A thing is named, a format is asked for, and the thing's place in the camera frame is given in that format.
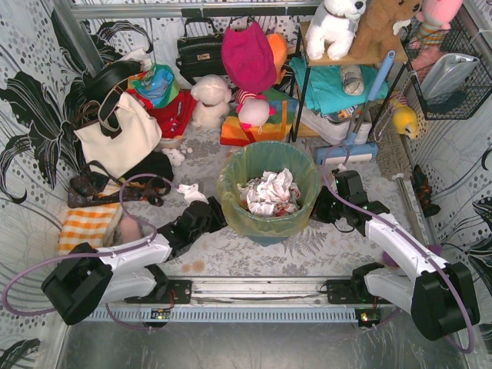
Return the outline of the yellow plastic trash bag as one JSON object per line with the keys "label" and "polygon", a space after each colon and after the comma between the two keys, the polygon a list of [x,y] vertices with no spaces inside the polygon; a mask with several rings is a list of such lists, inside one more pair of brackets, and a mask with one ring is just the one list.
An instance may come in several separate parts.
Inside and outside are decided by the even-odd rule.
{"label": "yellow plastic trash bag", "polygon": [[217,183],[226,222],[251,238],[288,238],[303,231],[320,190],[311,156],[279,141],[256,142],[234,153]]}

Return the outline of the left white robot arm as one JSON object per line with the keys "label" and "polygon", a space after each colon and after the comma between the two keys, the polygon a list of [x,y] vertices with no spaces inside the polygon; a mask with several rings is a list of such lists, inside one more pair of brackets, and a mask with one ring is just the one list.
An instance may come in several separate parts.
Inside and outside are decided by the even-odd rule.
{"label": "left white robot arm", "polygon": [[226,224],[216,198],[193,201],[176,220],[160,227],[153,240],[141,238],[110,248],[77,245],[42,282],[41,290],[68,325],[114,301],[166,301],[173,291],[161,264],[182,256],[203,234]]}

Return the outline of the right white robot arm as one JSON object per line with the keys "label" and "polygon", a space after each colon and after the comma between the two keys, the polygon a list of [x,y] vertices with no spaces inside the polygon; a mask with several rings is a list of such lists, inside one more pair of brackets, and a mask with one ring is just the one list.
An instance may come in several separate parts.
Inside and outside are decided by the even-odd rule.
{"label": "right white robot arm", "polygon": [[422,245],[379,201],[369,201],[357,171],[333,172],[311,217],[324,223],[344,219],[379,245],[400,268],[377,262],[353,270],[348,280],[326,283],[332,304],[386,302],[407,312],[419,332],[435,341],[478,324],[480,311],[469,269],[451,264]]}

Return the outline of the crumpled white paper trash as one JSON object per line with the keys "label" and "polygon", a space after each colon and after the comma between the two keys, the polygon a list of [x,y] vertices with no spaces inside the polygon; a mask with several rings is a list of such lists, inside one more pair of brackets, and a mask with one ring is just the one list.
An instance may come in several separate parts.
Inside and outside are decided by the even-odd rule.
{"label": "crumpled white paper trash", "polygon": [[264,171],[259,178],[237,184],[239,198],[246,209],[259,218],[277,218],[300,210],[301,192],[288,168]]}

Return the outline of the teal plastic trash bin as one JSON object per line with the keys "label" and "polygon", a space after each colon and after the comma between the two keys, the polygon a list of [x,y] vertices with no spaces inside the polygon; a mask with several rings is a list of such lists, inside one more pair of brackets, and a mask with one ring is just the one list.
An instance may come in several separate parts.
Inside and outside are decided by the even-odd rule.
{"label": "teal plastic trash bin", "polygon": [[280,244],[283,241],[286,241],[293,234],[294,232],[291,230],[280,229],[268,224],[261,227],[251,228],[244,232],[246,237],[263,247],[273,244]]}

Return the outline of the cream canvas tote bag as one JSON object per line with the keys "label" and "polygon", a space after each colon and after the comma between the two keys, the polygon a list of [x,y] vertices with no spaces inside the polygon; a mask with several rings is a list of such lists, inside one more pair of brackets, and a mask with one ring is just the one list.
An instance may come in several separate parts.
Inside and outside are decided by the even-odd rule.
{"label": "cream canvas tote bag", "polygon": [[156,119],[127,92],[120,95],[115,115],[121,129],[115,137],[103,135],[98,123],[75,134],[87,162],[98,161],[110,175],[120,178],[156,148],[162,133]]}

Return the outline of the small white fluffy plush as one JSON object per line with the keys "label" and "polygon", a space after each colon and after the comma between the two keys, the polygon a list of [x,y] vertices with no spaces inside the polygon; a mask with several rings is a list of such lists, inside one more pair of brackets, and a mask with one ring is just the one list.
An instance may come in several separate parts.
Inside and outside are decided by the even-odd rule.
{"label": "small white fluffy plush", "polygon": [[173,167],[180,167],[185,162],[186,157],[193,152],[193,148],[163,148],[161,152],[168,157]]}

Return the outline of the magenta red sock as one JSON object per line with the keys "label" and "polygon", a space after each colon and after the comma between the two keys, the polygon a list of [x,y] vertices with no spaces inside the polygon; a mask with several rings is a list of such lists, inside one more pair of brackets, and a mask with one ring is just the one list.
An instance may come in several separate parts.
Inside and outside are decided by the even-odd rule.
{"label": "magenta red sock", "polygon": [[[437,256],[441,256],[443,252],[443,246],[440,244],[429,244],[428,249]],[[399,264],[386,251],[382,254],[382,260],[389,267],[399,268]]]}

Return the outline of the white shoe box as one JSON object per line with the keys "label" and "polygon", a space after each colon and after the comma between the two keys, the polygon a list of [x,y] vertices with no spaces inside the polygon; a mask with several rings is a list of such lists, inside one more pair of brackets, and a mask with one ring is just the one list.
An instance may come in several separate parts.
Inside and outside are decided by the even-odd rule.
{"label": "white shoe box", "polygon": [[[339,144],[347,138],[354,130],[355,122],[351,118],[343,118],[340,122],[330,121],[328,118],[322,118],[313,111],[303,108],[301,113],[301,123],[316,132],[326,142],[331,145]],[[357,132],[354,140],[356,145],[365,144],[368,140],[370,129],[372,128],[372,119],[369,112],[364,116],[361,127]]]}

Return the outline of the rainbow striped folded towel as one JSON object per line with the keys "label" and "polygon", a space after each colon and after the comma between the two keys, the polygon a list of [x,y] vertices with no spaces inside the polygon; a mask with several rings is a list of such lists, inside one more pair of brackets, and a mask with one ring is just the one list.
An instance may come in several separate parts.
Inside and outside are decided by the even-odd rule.
{"label": "rainbow striped folded towel", "polygon": [[258,141],[284,140],[295,120],[298,100],[273,88],[262,94],[239,89],[237,107],[226,117],[222,145],[244,147]]}

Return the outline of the black orange patterned cloth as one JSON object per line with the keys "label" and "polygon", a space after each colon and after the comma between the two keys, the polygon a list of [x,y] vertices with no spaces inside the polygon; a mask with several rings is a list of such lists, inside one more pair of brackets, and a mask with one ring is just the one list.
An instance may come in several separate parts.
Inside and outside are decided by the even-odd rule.
{"label": "black orange patterned cloth", "polygon": [[421,204],[424,217],[429,218],[439,213],[440,206],[431,201],[432,188],[429,185],[427,176],[423,173],[419,165],[415,165],[412,171],[413,187]]}

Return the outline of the red folded clothes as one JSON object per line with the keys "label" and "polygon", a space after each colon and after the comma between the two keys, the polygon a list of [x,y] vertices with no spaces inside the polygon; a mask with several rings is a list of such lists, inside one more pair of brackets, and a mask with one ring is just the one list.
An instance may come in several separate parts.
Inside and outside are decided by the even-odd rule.
{"label": "red folded clothes", "polygon": [[182,138],[196,104],[197,101],[191,96],[190,90],[181,90],[167,106],[150,109],[148,113],[156,119],[162,138]]}

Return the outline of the orange checkered cloth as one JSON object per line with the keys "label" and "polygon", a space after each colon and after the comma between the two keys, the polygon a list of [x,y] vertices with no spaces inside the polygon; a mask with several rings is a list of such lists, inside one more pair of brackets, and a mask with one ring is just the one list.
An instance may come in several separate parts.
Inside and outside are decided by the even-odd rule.
{"label": "orange checkered cloth", "polygon": [[121,205],[117,203],[70,209],[61,230],[58,254],[68,254],[85,242],[93,248],[109,245],[121,215]]}

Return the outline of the yellow plush duck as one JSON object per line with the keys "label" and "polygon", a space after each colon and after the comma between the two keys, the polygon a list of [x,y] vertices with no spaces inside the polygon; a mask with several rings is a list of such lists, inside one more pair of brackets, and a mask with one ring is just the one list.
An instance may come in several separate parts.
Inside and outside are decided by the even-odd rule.
{"label": "yellow plush duck", "polygon": [[392,95],[391,104],[392,120],[399,135],[406,135],[409,139],[417,137],[417,114],[407,104],[404,95]]}

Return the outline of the pink faced striped doll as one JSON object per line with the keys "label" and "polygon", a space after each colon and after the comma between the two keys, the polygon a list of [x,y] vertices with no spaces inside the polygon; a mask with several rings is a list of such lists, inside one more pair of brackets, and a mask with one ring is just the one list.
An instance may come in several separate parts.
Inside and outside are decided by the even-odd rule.
{"label": "pink faced striped doll", "polygon": [[264,95],[238,89],[235,96],[236,112],[244,129],[260,128],[276,113]]}

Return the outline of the white plush lamb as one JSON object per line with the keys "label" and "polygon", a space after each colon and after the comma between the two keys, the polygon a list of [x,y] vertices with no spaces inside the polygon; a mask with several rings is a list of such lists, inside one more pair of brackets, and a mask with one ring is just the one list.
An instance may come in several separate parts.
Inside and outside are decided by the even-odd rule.
{"label": "white plush lamb", "polygon": [[191,89],[191,97],[197,102],[191,117],[195,127],[220,128],[230,111],[232,92],[224,78],[206,75]]}

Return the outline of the colourful rainbow cloth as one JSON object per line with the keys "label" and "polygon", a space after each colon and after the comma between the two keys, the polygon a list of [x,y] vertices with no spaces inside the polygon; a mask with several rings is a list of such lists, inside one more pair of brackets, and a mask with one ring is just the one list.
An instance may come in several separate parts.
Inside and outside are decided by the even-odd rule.
{"label": "colourful rainbow cloth", "polygon": [[148,71],[131,76],[126,90],[147,110],[165,108],[174,101],[179,91],[172,69],[160,64],[153,64]]}

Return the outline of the black leather handbag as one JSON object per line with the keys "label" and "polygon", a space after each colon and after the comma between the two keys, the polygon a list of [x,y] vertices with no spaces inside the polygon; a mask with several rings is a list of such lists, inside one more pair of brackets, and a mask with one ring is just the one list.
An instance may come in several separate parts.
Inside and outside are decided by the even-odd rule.
{"label": "black leather handbag", "polygon": [[[187,26],[191,23],[208,23],[211,26],[210,35],[189,37]],[[221,57],[224,36],[217,31],[210,18],[188,18],[184,24],[184,35],[177,40],[178,58],[176,66],[181,76],[194,85],[194,78],[207,75],[227,74]]]}

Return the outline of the orange plush toy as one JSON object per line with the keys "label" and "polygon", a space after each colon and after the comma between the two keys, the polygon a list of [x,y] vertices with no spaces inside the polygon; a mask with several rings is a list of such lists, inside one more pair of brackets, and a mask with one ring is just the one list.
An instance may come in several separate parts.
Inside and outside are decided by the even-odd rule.
{"label": "orange plush toy", "polygon": [[284,36],[278,33],[267,35],[267,40],[272,50],[277,75],[279,75],[281,73],[281,68],[288,57],[287,42]]}

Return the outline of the magenta felt hat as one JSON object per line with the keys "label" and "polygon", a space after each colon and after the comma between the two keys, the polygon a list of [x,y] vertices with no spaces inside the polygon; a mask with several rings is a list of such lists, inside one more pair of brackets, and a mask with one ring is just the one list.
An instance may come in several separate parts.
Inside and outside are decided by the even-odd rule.
{"label": "magenta felt hat", "polygon": [[229,78],[242,90],[261,93],[276,81],[271,46],[256,21],[242,31],[226,29],[221,58]]}

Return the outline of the brown plush teddy bear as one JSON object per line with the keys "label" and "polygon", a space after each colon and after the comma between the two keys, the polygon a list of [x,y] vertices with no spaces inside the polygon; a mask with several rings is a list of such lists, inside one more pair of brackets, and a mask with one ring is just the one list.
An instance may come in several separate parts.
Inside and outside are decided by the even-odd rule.
{"label": "brown plush teddy bear", "polygon": [[378,46],[378,55],[384,58],[389,51],[396,51],[400,44],[400,31],[411,23],[421,10],[418,0],[373,0],[361,16],[350,55],[363,58],[370,43]]}

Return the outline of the white plush dog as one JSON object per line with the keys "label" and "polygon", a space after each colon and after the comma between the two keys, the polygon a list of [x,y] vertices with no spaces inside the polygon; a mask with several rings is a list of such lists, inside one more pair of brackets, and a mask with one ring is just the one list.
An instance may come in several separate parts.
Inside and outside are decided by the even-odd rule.
{"label": "white plush dog", "polygon": [[310,60],[344,58],[352,45],[358,23],[366,11],[365,0],[324,0],[309,24],[306,54]]}

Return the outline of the pink plush toy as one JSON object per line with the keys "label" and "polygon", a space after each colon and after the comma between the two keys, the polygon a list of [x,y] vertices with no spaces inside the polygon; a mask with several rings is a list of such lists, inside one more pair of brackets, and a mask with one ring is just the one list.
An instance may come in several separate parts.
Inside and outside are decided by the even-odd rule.
{"label": "pink plush toy", "polygon": [[417,56],[411,61],[413,70],[426,68],[444,55],[440,46],[462,4],[462,0],[423,1],[422,9],[416,15],[420,25],[409,43],[410,50],[417,51]]}

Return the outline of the blue handled mop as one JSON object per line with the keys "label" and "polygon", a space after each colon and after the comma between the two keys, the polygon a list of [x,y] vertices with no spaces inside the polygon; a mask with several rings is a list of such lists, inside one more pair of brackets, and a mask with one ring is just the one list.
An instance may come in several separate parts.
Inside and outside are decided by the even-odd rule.
{"label": "blue handled mop", "polygon": [[343,164],[346,165],[349,161],[352,162],[361,162],[361,161],[371,161],[376,158],[378,153],[378,148],[375,143],[363,143],[356,145],[355,140],[357,138],[357,134],[360,131],[362,124],[364,123],[364,118],[369,111],[369,107],[371,103],[377,97],[377,93],[379,92],[381,86],[385,82],[385,78],[387,74],[392,68],[394,63],[394,59],[396,56],[395,50],[390,50],[383,62],[379,71],[377,73],[376,78],[374,79],[374,83],[371,86],[371,89],[368,93],[366,102],[364,103],[363,110],[359,115],[354,129],[350,132],[347,138],[342,141],[339,145],[333,145],[327,148],[318,148],[314,154],[314,162],[317,165],[338,165]]}

